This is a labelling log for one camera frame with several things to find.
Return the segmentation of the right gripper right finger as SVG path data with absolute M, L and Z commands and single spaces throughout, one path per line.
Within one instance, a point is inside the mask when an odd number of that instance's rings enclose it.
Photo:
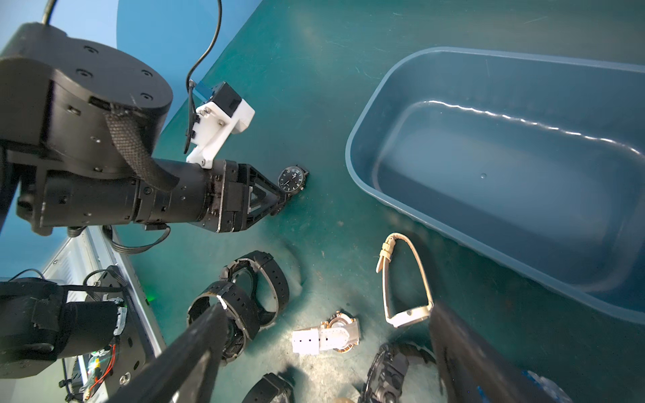
M 449 402 L 551 402 L 553 399 L 443 302 L 429 334 Z

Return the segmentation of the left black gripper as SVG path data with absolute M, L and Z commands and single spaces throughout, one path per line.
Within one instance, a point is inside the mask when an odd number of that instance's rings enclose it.
M 291 196 L 249 164 L 214 161 L 203 228 L 214 233 L 245 231 L 277 215 Z

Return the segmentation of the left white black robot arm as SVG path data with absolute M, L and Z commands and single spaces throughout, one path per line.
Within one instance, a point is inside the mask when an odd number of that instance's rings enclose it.
M 107 45 L 41 23 L 21 25 L 1 54 L 1 209 L 33 231 L 79 234 L 137 223 L 214 233 L 250 228 L 288 201 L 254 167 L 194 153 L 152 153 L 172 101 L 154 69 Z M 88 295 L 70 302 L 74 290 Z M 40 277 L 1 284 L 1 376 L 40 374 L 109 346 L 126 324 L 127 290 Z

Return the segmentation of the blue plastic storage box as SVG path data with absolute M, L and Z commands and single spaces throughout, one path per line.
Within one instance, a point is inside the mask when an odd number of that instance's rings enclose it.
M 644 321 L 644 68 L 435 47 L 386 73 L 356 185 L 520 275 Z

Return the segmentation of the black band smartwatch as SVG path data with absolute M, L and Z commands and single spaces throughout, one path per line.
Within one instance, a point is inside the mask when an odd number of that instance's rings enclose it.
M 226 315 L 223 326 L 226 339 L 220 363 L 226 366 L 240 357 L 260 331 L 258 306 L 235 283 L 218 280 L 193 301 L 186 314 L 187 325 L 196 322 L 210 307 L 222 307 Z

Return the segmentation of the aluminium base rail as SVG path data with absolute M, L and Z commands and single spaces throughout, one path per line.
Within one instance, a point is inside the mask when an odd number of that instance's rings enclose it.
M 166 348 L 147 295 L 128 255 L 114 251 L 100 228 L 88 228 L 69 238 L 44 268 L 45 277 L 61 285 L 122 287 L 122 292 L 97 293 L 103 301 L 121 298 L 128 313 L 118 344 L 114 372 L 88 402 L 106 402 L 121 387 L 127 386 L 144 367 Z M 77 357 L 65 359 L 67 374 L 82 383 Z M 79 388 L 72 391 L 79 394 Z

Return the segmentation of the transparent blue watch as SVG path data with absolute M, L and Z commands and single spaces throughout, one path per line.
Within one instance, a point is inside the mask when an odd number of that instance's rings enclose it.
M 543 390 L 548 396 L 550 396 L 554 402 L 573 403 L 571 397 L 554 381 L 540 376 L 539 374 L 536 374 L 530 370 L 524 370 L 522 373 L 536 386 Z

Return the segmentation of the beige square watch upper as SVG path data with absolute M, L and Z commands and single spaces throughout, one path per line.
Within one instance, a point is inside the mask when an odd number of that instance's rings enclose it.
M 435 301 L 428 270 L 428 248 L 415 244 L 418 236 L 390 233 L 381 245 L 376 273 L 381 275 L 385 320 L 394 328 L 411 327 L 430 319 Z

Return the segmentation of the left green circuit board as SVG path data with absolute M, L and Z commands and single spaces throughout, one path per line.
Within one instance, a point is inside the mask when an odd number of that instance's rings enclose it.
M 104 349 L 77 357 L 77 366 L 82 379 L 82 386 L 79 388 L 82 402 L 88 402 L 93 398 L 114 372 L 117 352 L 118 344 L 111 342 Z

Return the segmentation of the black wide band watch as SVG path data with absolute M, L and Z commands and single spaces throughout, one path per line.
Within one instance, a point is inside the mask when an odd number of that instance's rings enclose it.
M 240 276 L 250 280 L 250 298 L 257 306 L 260 327 L 270 327 L 290 302 L 290 287 L 274 257 L 255 250 L 226 265 L 220 280 L 236 282 Z

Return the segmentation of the black round dial watch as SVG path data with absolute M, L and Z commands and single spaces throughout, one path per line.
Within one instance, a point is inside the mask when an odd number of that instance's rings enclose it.
M 309 171 L 302 166 L 288 166 L 278 178 L 278 186 L 284 193 L 294 196 L 305 187 Z

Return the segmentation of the small black watch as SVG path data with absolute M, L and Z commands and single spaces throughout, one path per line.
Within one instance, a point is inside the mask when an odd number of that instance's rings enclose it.
M 292 385 L 274 373 L 264 374 L 243 399 L 243 403 L 292 403 Z

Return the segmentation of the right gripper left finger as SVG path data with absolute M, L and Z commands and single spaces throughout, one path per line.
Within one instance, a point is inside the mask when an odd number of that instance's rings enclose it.
M 210 402 L 227 339 L 226 310 L 208 308 L 110 402 Z

